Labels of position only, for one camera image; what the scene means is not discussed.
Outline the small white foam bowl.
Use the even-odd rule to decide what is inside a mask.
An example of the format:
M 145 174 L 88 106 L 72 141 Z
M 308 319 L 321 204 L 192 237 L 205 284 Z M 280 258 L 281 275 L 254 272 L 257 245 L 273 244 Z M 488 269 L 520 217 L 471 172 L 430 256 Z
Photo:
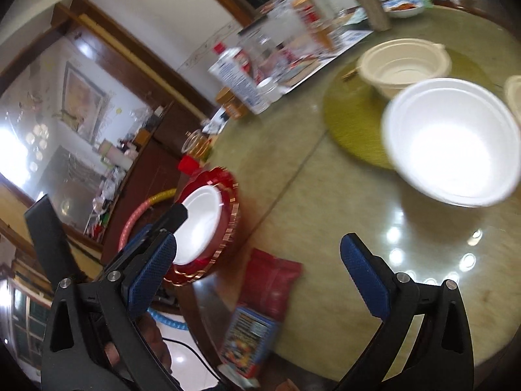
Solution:
M 216 233 L 222 214 L 222 196 L 216 187 L 204 185 L 183 201 L 188 217 L 175 232 L 175 265 L 188 265 L 201 256 Z

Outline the red scalloped plate gold rim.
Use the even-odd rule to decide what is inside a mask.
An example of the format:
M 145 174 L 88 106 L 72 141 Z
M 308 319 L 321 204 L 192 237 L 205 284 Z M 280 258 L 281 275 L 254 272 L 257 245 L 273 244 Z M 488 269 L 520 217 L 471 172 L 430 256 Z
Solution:
M 232 251 L 240 218 L 238 183 L 226 168 L 202 170 L 178 196 L 188 217 L 174 233 L 176 256 L 163 280 L 183 286 L 216 269 Z

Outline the pink yellow hula hoop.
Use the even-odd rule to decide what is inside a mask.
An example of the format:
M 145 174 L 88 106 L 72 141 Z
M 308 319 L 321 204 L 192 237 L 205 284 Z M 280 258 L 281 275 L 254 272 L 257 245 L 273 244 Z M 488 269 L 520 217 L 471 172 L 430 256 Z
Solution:
M 157 193 L 154 196 L 146 199 L 142 202 L 130 215 L 124 224 L 124 228 L 119 236 L 118 240 L 118 251 L 124 249 L 125 245 L 128 242 L 130 233 L 139 218 L 145 213 L 145 211 L 149 210 L 153 205 L 163 202 L 166 199 L 173 199 L 176 194 L 176 188 L 169 189 L 167 191 Z

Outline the blue printed card box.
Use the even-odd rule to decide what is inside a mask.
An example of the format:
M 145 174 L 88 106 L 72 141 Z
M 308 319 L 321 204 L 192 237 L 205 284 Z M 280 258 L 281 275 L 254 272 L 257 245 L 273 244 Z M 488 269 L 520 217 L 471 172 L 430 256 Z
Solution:
M 240 377 L 257 376 L 278 334 L 279 322 L 246 306 L 232 314 L 219 356 Z

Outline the red snack packet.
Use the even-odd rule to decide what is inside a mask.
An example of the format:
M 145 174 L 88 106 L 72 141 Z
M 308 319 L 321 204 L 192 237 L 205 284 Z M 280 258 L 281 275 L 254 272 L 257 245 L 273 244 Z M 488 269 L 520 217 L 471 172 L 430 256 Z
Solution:
M 302 270 L 301 263 L 253 248 L 238 302 L 282 322 L 287 313 L 293 284 L 299 279 Z

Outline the large white foam bowl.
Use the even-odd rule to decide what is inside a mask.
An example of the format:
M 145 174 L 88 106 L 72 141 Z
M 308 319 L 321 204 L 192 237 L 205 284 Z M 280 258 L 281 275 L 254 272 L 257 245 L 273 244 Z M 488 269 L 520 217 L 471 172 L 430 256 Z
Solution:
M 490 207 L 520 181 L 520 129 L 486 88 L 453 78 L 400 92 L 382 115 L 382 144 L 417 191 L 459 207 Z

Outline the amber jar gold lid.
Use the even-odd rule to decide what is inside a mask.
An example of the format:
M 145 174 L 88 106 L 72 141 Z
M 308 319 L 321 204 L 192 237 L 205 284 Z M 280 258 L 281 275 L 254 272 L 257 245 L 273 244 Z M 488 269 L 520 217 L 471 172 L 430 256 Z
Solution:
M 224 108 L 232 119 L 240 119 L 249 113 L 247 106 L 228 87 L 223 87 L 218 92 L 216 102 Z

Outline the white tube red cap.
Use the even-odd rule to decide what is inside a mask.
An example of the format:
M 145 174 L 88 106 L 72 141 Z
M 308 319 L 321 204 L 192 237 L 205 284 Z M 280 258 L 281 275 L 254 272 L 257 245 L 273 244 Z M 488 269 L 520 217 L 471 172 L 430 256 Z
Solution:
M 227 47 L 222 42 L 217 42 L 213 50 L 218 58 L 208 71 L 228 87 L 253 114 L 264 112 L 269 103 L 257 88 L 263 76 L 248 54 L 241 47 Z

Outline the green round placemat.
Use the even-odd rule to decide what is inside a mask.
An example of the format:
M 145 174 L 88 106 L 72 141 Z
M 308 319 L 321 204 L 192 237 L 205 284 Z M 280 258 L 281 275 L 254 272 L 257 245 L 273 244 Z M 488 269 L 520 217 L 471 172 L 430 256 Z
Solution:
M 387 104 L 386 98 L 360 78 L 356 62 L 351 61 L 326 89 L 322 113 L 330 137 L 345 153 L 362 163 L 391 170 L 381 137 Z

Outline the small white pill bottle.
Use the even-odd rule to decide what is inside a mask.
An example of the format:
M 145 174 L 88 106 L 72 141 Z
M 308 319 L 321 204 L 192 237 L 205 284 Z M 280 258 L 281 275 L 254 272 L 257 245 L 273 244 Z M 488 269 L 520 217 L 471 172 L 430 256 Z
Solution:
M 258 84 L 257 90 L 269 103 L 277 102 L 283 96 L 280 87 L 278 87 L 278 83 L 272 77 L 268 77 L 262 80 Z

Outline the clear glass pitcher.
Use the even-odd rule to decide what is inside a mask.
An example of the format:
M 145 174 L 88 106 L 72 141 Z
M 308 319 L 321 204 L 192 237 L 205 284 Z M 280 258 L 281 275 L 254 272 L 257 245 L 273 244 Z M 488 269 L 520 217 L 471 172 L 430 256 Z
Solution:
M 259 26 L 242 29 L 238 36 L 243 49 L 255 63 L 263 78 L 280 81 L 290 69 L 290 62 L 275 42 Z

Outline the beige plastic bowl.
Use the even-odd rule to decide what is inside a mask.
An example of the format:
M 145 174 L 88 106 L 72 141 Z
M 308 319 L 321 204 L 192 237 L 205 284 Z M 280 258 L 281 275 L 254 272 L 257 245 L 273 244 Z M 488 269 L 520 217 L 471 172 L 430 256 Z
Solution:
M 391 100 L 415 83 L 447 77 L 452 60 L 440 43 L 403 38 L 371 47 L 357 60 L 356 68 L 366 84 Z

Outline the book on tray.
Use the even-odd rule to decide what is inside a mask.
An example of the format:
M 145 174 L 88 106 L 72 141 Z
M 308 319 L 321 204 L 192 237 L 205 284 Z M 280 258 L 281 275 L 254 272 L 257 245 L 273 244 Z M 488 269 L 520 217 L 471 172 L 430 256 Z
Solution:
M 284 87 L 295 87 L 297 84 L 312 75 L 320 67 L 319 60 L 305 60 L 286 72 L 280 79 L 279 84 Z

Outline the orange tea bottle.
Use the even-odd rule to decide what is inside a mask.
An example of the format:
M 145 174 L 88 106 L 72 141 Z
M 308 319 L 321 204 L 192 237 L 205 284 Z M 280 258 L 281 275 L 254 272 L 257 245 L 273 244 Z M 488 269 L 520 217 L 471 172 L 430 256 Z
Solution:
M 324 51 L 332 53 L 337 50 L 338 45 L 332 36 L 334 28 L 316 0 L 291 0 L 291 6 L 314 41 Z

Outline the blue white dish with food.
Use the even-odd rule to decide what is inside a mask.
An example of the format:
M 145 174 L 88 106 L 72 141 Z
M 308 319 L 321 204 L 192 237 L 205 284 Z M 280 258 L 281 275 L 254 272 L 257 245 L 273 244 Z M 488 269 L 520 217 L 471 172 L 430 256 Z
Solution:
M 430 0 L 388 0 L 382 4 L 384 11 L 392 19 L 409 19 L 422 14 L 432 7 Z

